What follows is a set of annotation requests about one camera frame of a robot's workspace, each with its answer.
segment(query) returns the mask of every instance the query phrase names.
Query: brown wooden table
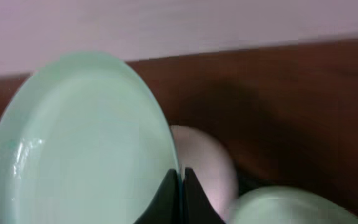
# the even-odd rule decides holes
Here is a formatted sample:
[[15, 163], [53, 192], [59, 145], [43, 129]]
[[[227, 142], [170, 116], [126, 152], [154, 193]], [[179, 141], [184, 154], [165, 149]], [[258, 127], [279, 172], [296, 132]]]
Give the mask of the brown wooden table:
[[[170, 124], [212, 134], [247, 172], [358, 215], [358, 40], [129, 64]], [[0, 79], [0, 117], [28, 76]]]

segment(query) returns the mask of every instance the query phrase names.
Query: white wall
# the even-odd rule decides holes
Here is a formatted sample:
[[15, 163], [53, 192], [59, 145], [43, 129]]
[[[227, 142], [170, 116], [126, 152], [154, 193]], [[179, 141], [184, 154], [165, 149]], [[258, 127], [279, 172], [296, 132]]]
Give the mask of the white wall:
[[358, 33], [358, 0], [0, 0], [0, 75], [60, 54], [155, 58]]

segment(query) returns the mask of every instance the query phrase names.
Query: white plate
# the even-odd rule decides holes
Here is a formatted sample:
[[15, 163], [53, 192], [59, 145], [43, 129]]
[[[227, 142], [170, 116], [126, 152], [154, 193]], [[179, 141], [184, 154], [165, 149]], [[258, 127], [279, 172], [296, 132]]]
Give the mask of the white plate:
[[344, 208], [315, 194], [291, 187], [263, 187], [238, 201], [233, 224], [358, 223]]
[[139, 76], [108, 54], [62, 57], [0, 121], [0, 223], [133, 223], [171, 168], [170, 130]]

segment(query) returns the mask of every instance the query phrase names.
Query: pink round object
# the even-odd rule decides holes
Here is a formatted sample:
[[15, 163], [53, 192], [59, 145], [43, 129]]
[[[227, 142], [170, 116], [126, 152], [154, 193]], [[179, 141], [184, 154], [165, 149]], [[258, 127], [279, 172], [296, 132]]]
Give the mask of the pink round object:
[[210, 204], [225, 221], [229, 208], [237, 198], [236, 171], [225, 148], [208, 134], [185, 126], [171, 126], [182, 177], [191, 167]]

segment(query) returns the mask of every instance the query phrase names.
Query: dark brown surface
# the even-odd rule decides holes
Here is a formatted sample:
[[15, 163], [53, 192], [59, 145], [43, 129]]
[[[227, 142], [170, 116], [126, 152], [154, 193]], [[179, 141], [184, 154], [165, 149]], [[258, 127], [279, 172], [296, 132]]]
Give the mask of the dark brown surface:
[[[358, 40], [130, 65], [170, 124], [200, 128], [242, 169], [358, 215]], [[0, 80], [0, 116], [24, 77]]]

